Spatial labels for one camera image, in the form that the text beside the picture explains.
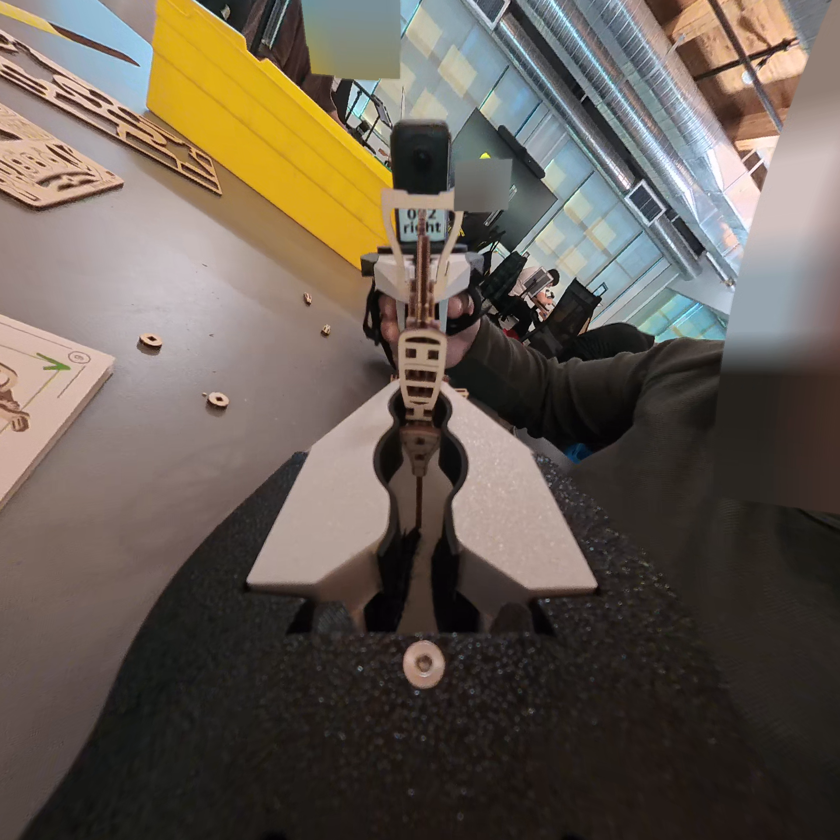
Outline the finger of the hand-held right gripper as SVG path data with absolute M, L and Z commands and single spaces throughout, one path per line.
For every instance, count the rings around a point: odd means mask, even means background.
M 412 296 L 412 276 L 404 258 L 377 258 L 374 284 L 378 291 L 396 301 L 397 321 L 405 322 Z
M 469 287 L 469 261 L 437 262 L 437 320 L 440 331 L 448 334 L 448 301 Z

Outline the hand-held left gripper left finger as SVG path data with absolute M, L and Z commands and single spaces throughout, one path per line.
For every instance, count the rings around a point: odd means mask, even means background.
M 392 510 L 374 456 L 393 426 L 397 390 L 384 387 L 308 451 L 248 573 L 250 590 L 340 602 L 364 630 L 364 607 L 382 585 L 375 555 Z

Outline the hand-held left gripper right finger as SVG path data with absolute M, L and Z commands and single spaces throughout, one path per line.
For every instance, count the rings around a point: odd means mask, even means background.
M 441 399 L 465 463 L 450 502 L 457 591 L 486 623 L 507 604 L 593 594 L 595 576 L 530 448 L 453 387 Z

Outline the wooden model frame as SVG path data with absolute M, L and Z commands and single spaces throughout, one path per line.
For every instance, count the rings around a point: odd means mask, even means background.
M 404 258 L 412 276 L 412 296 L 397 344 L 397 370 L 405 407 L 400 436 L 418 489 L 441 438 L 434 409 L 445 378 L 447 338 L 438 321 L 437 262 L 469 261 L 465 251 L 455 253 L 462 211 L 455 213 L 440 254 L 432 255 L 438 230 L 446 229 L 448 213 L 454 209 L 455 191 L 417 195 L 386 187 L 381 194 L 391 253 L 377 257 Z

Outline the person's right forearm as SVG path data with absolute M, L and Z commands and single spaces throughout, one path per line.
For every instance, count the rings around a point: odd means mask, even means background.
M 487 320 L 452 381 L 514 427 L 593 450 L 633 435 L 670 447 L 714 426 L 724 342 L 680 338 L 597 360 L 548 359 Z

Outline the wooden parts sheet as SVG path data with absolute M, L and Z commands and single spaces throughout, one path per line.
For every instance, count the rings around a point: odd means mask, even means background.
M 221 195 L 212 158 L 125 107 L 25 42 L 1 32 L 1 77 L 185 179 Z
M 123 179 L 26 117 L 1 106 L 1 190 L 47 209 L 120 189 Z

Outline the model instruction booklet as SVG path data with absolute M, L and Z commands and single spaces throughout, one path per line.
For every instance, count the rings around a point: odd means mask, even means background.
M 115 360 L 1 317 L 1 505 L 111 376 Z

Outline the person's right hand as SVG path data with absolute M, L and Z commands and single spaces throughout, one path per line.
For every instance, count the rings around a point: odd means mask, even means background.
M 397 344 L 401 334 L 397 320 L 397 301 L 382 295 L 377 305 L 381 316 L 381 336 L 385 346 L 389 348 L 392 354 L 394 363 L 396 363 Z M 456 367 L 466 357 L 476 340 L 481 326 L 480 316 L 476 316 L 476 312 L 480 312 L 480 310 L 476 308 L 473 298 L 466 292 L 448 299 L 448 320 L 472 319 L 472 323 L 466 329 L 448 336 L 445 364 L 447 371 Z

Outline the yellow storage bin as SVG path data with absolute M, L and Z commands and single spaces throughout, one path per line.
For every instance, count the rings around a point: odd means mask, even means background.
M 245 38 L 192 1 L 159 1 L 147 106 L 357 266 L 386 244 L 392 175 Z

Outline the black wall monitor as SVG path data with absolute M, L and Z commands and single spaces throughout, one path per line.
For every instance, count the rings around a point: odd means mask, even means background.
M 514 249 L 554 204 L 554 194 L 543 183 L 543 168 L 506 127 L 495 128 L 477 108 L 456 134 L 453 155 L 455 165 L 479 159 L 511 161 L 508 209 L 495 220 L 508 249 Z

